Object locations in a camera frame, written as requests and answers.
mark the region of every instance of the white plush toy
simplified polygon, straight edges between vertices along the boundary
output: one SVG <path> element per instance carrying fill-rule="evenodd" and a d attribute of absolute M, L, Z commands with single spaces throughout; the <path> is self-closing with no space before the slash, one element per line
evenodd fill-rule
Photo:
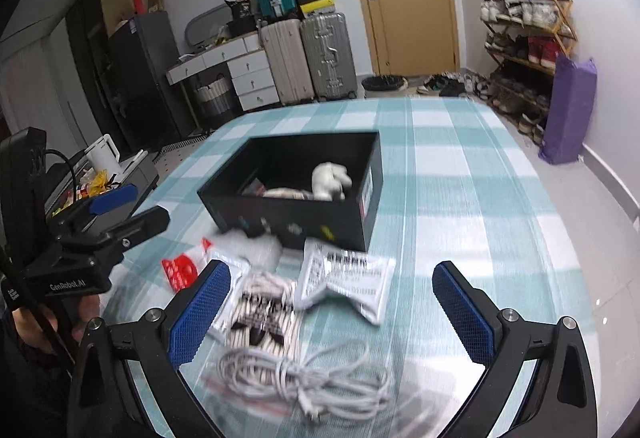
<path fill-rule="evenodd" d="M 311 175 L 314 200 L 331 202 L 338 197 L 344 200 L 344 189 L 349 189 L 351 185 L 351 178 L 343 165 L 325 162 L 317 166 Z"/>

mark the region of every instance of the white pitcher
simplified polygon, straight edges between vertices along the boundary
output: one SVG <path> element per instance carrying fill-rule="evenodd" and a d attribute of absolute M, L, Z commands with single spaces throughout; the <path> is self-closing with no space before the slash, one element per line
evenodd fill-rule
<path fill-rule="evenodd" d="M 107 170 L 107 179 L 110 179 L 114 174 L 122 173 L 120 152 L 109 134 L 101 136 L 84 153 L 96 173 L 103 169 Z"/>

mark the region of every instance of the white drawer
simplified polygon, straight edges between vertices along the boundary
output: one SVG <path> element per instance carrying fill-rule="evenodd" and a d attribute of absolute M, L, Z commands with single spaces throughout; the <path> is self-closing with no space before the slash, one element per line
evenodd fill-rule
<path fill-rule="evenodd" d="M 259 108 L 260 106 L 266 106 L 267 104 L 280 102 L 280 98 L 278 97 L 278 92 L 276 92 L 275 86 L 264 88 L 262 90 L 258 90 L 257 92 L 240 95 L 238 96 L 238 98 L 240 99 L 242 110 L 244 111 L 253 110 L 254 108 Z"/>
<path fill-rule="evenodd" d="M 246 54 L 244 41 L 235 40 L 207 50 L 202 54 L 202 58 L 204 59 L 205 68 L 211 68 L 234 57 L 242 56 L 242 54 Z"/>
<path fill-rule="evenodd" d="M 253 34 L 252 36 L 244 38 L 244 46 L 246 47 L 247 52 L 258 50 L 262 46 L 260 44 L 260 37 L 258 34 Z"/>
<path fill-rule="evenodd" d="M 273 86 L 273 77 L 271 76 L 271 70 L 268 68 L 244 74 L 232 80 L 238 96 Z"/>
<path fill-rule="evenodd" d="M 259 50 L 247 56 L 237 57 L 234 60 L 229 61 L 229 73 L 231 77 L 239 77 L 246 73 L 257 72 L 269 67 L 269 61 L 267 61 L 267 54 L 264 50 Z"/>
<path fill-rule="evenodd" d="M 187 79 L 194 73 L 202 72 L 205 68 L 206 66 L 202 60 L 202 56 L 196 56 L 182 63 L 180 66 L 176 66 L 169 70 L 166 73 L 166 78 L 167 81 L 169 81 L 169 84 L 175 84 L 183 79 Z"/>

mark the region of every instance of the teal and white tablecloth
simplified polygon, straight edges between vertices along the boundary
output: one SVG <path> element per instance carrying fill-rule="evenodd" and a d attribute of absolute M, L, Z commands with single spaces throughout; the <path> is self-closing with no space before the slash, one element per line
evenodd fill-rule
<path fill-rule="evenodd" d="M 536 172 L 487 107 L 460 99 L 382 99 L 310 104 L 251 113 L 207 139 L 142 204 L 165 207 L 168 230 L 129 251 L 102 300 L 110 323 L 137 320 L 164 307 L 172 290 L 160 261 L 212 235 L 216 227 L 198 187 L 249 137 L 377 129 L 384 186 L 369 252 L 397 259 L 386 321 L 370 325 L 348 305 L 327 301 L 308 312 L 303 353 L 346 338 L 365 339 L 372 359 L 393 375 L 392 409 L 346 426 L 309 427 L 280 404 L 230 396 L 214 370 L 222 347 L 207 338 L 180 368 L 207 412 L 229 438 L 301 436 L 437 436 L 471 392 L 482 367 L 471 363 L 431 290 L 431 273 L 450 259 L 500 307 L 525 319 L 556 323 L 571 315 L 584 336 L 599 392 L 598 342 L 587 289 L 562 220 Z M 297 277 L 302 253 L 285 253 L 277 272 Z M 527 363 L 496 424 L 505 431 L 526 389 Z M 171 433 L 134 369 L 156 430 Z"/>

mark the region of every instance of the human hand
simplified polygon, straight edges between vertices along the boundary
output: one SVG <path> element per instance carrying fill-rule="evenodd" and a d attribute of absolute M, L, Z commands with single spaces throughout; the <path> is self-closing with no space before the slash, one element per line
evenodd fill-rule
<path fill-rule="evenodd" d="M 44 317 L 49 321 L 53 331 L 57 332 L 58 320 L 56 319 L 56 316 L 47 306 L 40 305 L 40 309 L 42 310 Z M 12 312 L 12 315 L 14 316 L 15 329 L 17 330 L 20 339 L 22 339 L 25 344 L 32 348 L 42 350 L 45 353 L 53 353 L 49 339 L 44 335 L 42 328 L 40 328 L 40 325 L 35 320 L 31 311 L 26 308 L 18 308 Z M 80 299 L 80 303 L 78 303 L 78 315 L 80 317 L 80 321 L 71 331 L 71 335 L 73 335 L 73 338 L 76 341 L 80 342 L 82 334 L 84 333 L 85 325 L 92 318 L 100 315 L 100 296 L 87 295 L 82 297 Z"/>

